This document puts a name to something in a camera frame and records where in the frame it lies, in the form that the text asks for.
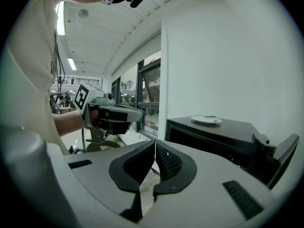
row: white plate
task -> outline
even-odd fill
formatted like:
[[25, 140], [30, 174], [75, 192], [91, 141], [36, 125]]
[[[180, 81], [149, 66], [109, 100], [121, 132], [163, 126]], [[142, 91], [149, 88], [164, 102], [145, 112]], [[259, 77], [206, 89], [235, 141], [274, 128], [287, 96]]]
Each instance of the white plate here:
[[222, 120], [216, 117], [205, 117], [202, 115], [192, 116], [191, 119], [205, 124], [218, 124], [222, 122]]

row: gray robot arm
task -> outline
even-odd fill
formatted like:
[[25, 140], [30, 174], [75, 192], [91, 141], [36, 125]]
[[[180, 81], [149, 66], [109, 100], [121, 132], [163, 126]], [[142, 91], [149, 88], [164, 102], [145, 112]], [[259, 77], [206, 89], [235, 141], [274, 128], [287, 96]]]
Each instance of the gray robot arm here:
[[[76, 93], [74, 105], [81, 112], [84, 124], [90, 128], [92, 140], [86, 141], [95, 144], [101, 144], [110, 134], [125, 134], [132, 122], [144, 118], [142, 110], [116, 105], [111, 93], [83, 82]], [[91, 122], [92, 110], [98, 110], [98, 126]]]

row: fluorescent light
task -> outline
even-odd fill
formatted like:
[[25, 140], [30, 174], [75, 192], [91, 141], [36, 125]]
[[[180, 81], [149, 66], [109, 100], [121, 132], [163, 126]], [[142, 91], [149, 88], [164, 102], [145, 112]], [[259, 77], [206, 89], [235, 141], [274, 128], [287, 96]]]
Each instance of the fluorescent light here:
[[68, 60], [68, 62], [69, 62], [69, 64], [70, 64], [72, 70], [76, 71], [77, 69], [76, 69], [74, 60], [73, 60], [72, 58], [68, 58], [67, 60]]
[[66, 34], [65, 29], [65, 2], [61, 2], [58, 7], [58, 20], [57, 20], [57, 32], [58, 35], [64, 36]]

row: cable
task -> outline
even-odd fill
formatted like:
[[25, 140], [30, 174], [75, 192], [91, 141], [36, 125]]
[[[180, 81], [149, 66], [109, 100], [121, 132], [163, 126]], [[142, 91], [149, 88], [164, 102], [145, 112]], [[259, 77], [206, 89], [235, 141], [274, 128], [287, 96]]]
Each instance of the cable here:
[[86, 144], [85, 144], [85, 130], [84, 128], [81, 129], [81, 138], [82, 138], [82, 145], [84, 148], [84, 153], [86, 153]]
[[58, 87], [58, 70], [56, 70], [56, 75], [57, 75], [57, 98], [56, 98], [56, 101], [51, 106], [51, 109], [53, 109], [54, 106], [57, 104], [57, 101], [58, 101], [58, 98], [59, 98], [59, 94], [61, 93], [61, 87], [63, 85], [63, 82], [64, 82], [65, 78], [66, 78], [66, 72], [65, 72], [65, 69], [63, 67], [63, 64], [62, 64], [62, 61], [61, 61], [61, 58], [60, 58], [60, 54], [59, 54], [59, 49], [58, 49], [56, 35], [55, 35], [55, 52], [54, 53], [56, 53], [57, 59], [58, 59], [58, 63], [59, 63], [59, 69], [60, 69], [60, 71], [59, 71], [59, 77], [61, 78], [61, 69], [62, 69], [62, 71], [64, 73], [64, 76], [63, 76], [63, 79], [61, 78], [62, 80], [60, 82], [60, 87]]
[[[53, 54], [53, 60], [52, 62], [56, 61], [57, 59], [60, 58], [59, 52], [58, 52], [58, 45], [57, 45], [57, 34], [56, 34], [56, 30], [55, 30], [55, 48], [54, 48], [54, 54]], [[59, 77], [61, 77], [61, 65], [59, 64], [59, 68], [60, 68], [60, 72], [59, 72]], [[59, 88], [59, 82], [58, 82], [58, 65], [56, 68], [56, 77], [57, 77], [57, 97], [56, 100], [54, 101], [53, 105], [51, 106], [51, 109], [53, 110], [53, 108], [55, 107], [55, 105], [57, 104], [58, 98], [59, 98], [59, 94], [61, 92], [61, 86], [62, 86], [62, 82], [60, 84], [60, 88]]]

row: white ceiling panel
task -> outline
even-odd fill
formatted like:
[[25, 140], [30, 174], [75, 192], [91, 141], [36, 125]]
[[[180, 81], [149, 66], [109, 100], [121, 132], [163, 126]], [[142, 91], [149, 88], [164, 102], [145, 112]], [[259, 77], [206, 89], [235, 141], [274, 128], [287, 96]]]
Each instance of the white ceiling panel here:
[[[81, 4], [66, 2], [63, 46], [77, 70], [104, 74], [115, 54], [132, 32], [152, 13], [171, 0], [144, 0], [137, 8], [129, 2]], [[87, 18], [79, 17], [87, 10]]]

